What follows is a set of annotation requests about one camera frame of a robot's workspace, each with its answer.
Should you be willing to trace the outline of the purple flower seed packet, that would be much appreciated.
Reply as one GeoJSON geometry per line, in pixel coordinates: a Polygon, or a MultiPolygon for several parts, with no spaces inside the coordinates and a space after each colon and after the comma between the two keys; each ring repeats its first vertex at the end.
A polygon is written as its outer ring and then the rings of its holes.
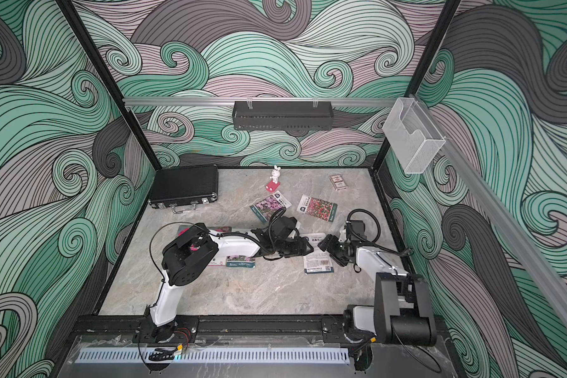
{"type": "Polygon", "coordinates": [[[268,195],[263,200],[250,206],[253,214],[262,222],[268,223],[272,215],[281,208],[288,209],[291,207],[291,202],[286,199],[280,191],[276,191],[268,195]]]}

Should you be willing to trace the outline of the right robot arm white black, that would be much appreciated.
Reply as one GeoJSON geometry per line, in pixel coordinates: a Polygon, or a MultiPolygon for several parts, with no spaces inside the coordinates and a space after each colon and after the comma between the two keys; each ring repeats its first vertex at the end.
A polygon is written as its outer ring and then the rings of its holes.
{"type": "Polygon", "coordinates": [[[406,271],[387,255],[393,251],[357,237],[341,242],[327,235],[318,247],[342,266],[353,264],[374,283],[371,306],[350,305],[343,313],[343,330],[378,343],[432,347],[437,330],[425,279],[406,271]]]}

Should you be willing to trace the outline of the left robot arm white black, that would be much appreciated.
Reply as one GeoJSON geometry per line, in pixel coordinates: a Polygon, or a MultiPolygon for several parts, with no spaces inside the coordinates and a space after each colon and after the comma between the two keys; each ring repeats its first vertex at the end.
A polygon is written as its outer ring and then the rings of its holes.
{"type": "Polygon", "coordinates": [[[228,232],[190,224],[162,250],[162,262],[153,262],[162,283],[155,303],[148,307],[153,326],[173,324],[183,287],[196,281],[214,258],[244,256],[280,258],[307,256],[314,252],[309,239],[294,227],[235,229],[228,232]]]}

